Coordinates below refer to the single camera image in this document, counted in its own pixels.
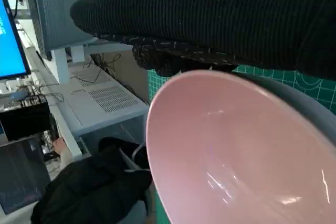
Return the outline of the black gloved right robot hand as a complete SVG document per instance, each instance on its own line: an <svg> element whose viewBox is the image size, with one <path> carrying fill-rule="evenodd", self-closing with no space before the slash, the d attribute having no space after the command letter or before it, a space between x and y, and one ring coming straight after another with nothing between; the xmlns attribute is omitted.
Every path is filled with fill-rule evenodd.
<svg viewBox="0 0 336 224"><path fill-rule="evenodd" d="M249 65L335 80L335 0L78 0L70 16L162 77Z"/></svg>

